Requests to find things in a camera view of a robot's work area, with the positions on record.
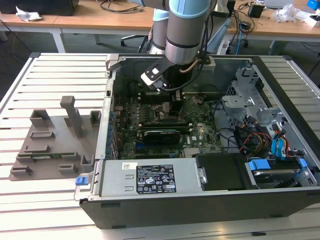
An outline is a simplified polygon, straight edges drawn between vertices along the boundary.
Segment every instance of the wooden desk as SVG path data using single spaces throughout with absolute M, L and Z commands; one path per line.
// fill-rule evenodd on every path
M 20 27 L 54 27 L 54 22 L 57 19 L 57 15 L 41 15 L 42 19 L 37 21 L 22 21 L 15 14 L 2 14 L 0 13 L 0 19 L 7 26 L 20 26 Z
M 235 4 L 235 10 L 238 9 L 240 4 L 250 2 L 248 0 L 237 0 Z M 295 0 L 295 7 L 303 11 L 312 12 L 312 9 L 306 6 L 307 0 Z M 241 10 L 243 13 L 248 13 L 248 7 Z M 296 20 L 296 22 L 280 22 L 277 23 L 271 16 L 275 10 L 266 9 L 262 12 L 260 18 L 253 18 L 255 27 L 252 32 L 248 34 L 249 39 L 263 39 L 263 40 L 283 40 L 285 41 L 316 41 L 320 39 L 320 27 L 310 27 L 305 22 Z M 250 18 L 242 13 L 239 13 L 239 18 L 242 21 L 252 23 Z M 236 32 L 236 20 L 232 17 L 232 23 L 228 29 L 228 34 L 234 34 Z
M 113 10 L 123 10 L 136 6 L 130 2 L 114 1 Z M 55 28 L 87 28 L 150 31 L 154 10 L 145 7 L 143 12 L 118 14 L 103 10 L 95 0 L 80 0 L 73 16 L 58 16 Z

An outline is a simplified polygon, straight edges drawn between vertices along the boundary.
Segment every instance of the power supply label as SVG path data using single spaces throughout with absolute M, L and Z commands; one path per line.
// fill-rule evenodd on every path
M 138 194 L 176 193 L 174 166 L 136 166 L 136 192 Z

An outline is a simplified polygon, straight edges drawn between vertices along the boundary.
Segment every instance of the motherboard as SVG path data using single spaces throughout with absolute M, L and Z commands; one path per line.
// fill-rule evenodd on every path
M 212 123 L 212 100 L 188 95 L 177 115 L 170 103 L 142 104 L 139 98 L 115 98 L 118 159 L 191 158 L 222 152 Z

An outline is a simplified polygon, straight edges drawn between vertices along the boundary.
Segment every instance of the slatted metal table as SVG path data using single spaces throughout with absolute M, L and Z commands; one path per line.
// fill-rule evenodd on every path
M 74 179 L 9 181 L 10 169 L 31 126 L 29 116 L 33 109 L 45 108 L 50 116 L 66 115 L 59 104 L 64 95 L 75 97 L 75 107 L 80 114 L 102 108 L 106 57 L 106 54 L 72 53 L 43 53 L 31 57 L 2 100 L 0 239 L 291 240 L 320 236 L 320 204 L 284 218 L 100 230 L 74 200 Z M 290 60 L 262 59 L 319 136 L 319 90 L 314 89 L 314 84 Z M 265 92 L 273 101 L 268 90 Z M 266 233 L 266 236 L 253 236 L 252 232 Z

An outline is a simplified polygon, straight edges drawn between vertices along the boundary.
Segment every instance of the floor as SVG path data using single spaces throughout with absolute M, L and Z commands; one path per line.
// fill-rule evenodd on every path
M 12 33 L 7 32 L 8 40 L 0 41 L 0 99 L 6 94 L 15 77 L 23 67 L 23 63 L 30 55 L 29 51 Z M 50 33 L 19 32 L 20 38 L 32 52 L 57 53 L 54 39 Z M 101 44 L 97 45 L 95 38 L 90 34 L 65 34 L 66 48 L 69 53 L 136 53 L 142 38 L 126 42 L 126 47 L 120 46 L 121 35 L 101 35 Z M 247 48 L 242 47 L 242 55 L 267 55 L 271 41 L 250 40 Z M 317 43 L 306 49 L 300 42 L 289 42 L 284 55 L 289 55 L 305 72 L 309 73 L 313 66 L 320 60 L 320 46 Z M 231 54 L 236 52 L 236 47 L 231 47 Z M 312 73 L 311 79 L 320 84 L 320 65 Z

